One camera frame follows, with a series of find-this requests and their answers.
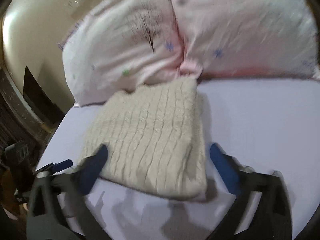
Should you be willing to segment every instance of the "white pillowcase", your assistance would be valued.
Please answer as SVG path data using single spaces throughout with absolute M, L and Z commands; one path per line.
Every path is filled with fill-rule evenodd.
M 172 0 L 186 59 L 207 77 L 299 75 L 317 65 L 305 0 Z
M 170 0 L 104 0 L 68 39 L 62 58 L 80 106 L 179 77 L 183 45 Z

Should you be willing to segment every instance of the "folded sweater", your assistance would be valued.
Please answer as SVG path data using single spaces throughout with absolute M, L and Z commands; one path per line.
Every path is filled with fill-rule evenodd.
M 206 176 L 196 87 L 181 78 L 114 94 L 89 128 L 81 159 L 105 143 L 103 178 L 162 197 L 197 196 Z

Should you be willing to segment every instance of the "pink pillowcase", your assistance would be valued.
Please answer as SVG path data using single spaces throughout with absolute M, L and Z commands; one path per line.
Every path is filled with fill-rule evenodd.
M 172 0 L 185 59 L 205 77 L 300 76 L 317 69 L 305 0 Z

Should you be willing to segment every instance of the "bed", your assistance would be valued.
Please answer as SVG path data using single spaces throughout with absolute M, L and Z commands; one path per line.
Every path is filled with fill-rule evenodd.
M 202 82 L 202 118 L 206 146 L 218 142 L 224 151 L 256 172 L 283 174 L 292 209 L 292 238 L 307 225 L 320 203 L 320 83 L 293 79 L 242 79 Z M 38 168 L 77 161 L 86 129 L 101 106 L 69 110 L 45 150 Z M 222 220 L 235 196 L 229 194 L 207 158 L 206 198 L 167 200 L 98 179 L 86 203 L 114 240 L 206 239 Z M 237 232 L 255 212 L 252 202 Z M 81 233 L 64 196 L 60 204 L 73 230 Z

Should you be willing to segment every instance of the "cream wall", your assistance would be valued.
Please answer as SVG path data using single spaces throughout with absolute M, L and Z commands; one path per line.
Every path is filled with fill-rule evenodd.
M 72 16 L 65 11 L 67 1 L 13 0 L 3 24 L 5 63 L 20 92 L 23 93 L 27 65 L 43 91 L 64 112 L 74 99 L 65 80 L 57 43 L 102 0 L 86 0 Z

